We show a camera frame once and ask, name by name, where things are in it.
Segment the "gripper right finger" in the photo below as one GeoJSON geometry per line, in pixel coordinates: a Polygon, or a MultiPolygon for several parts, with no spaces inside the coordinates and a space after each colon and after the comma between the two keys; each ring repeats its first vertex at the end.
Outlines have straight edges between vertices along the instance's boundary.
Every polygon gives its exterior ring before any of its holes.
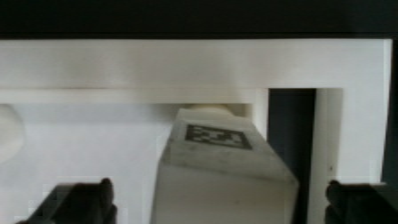
{"type": "Polygon", "coordinates": [[[328,183],[325,224],[398,224],[398,190],[385,184],[328,183]]]}

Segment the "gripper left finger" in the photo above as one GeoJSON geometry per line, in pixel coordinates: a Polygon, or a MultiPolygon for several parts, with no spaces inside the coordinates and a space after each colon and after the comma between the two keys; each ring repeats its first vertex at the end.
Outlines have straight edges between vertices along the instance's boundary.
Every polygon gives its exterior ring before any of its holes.
{"type": "Polygon", "coordinates": [[[113,186],[97,183],[58,184],[30,215],[16,224],[115,224],[113,186]]]}

